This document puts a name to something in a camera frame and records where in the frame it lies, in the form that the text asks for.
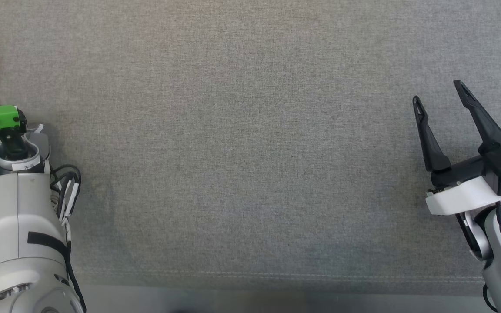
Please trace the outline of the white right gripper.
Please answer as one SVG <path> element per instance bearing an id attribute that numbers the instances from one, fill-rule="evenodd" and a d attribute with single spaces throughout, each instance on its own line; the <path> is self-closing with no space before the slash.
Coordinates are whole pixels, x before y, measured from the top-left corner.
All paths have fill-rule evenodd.
<path id="1" fill-rule="evenodd" d="M 471 113 L 482 143 L 480 155 L 501 148 L 501 128 L 461 80 L 454 80 L 454 87 L 463 107 Z M 501 194 L 493 191 L 483 176 L 482 157 L 476 156 L 451 164 L 444 155 L 433 131 L 429 116 L 420 98 L 412 98 L 416 127 L 423 151 L 425 168 L 430 172 L 434 188 L 426 193 L 426 204 L 432 215 L 451 216 L 481 209 L 501 201 Z"/>

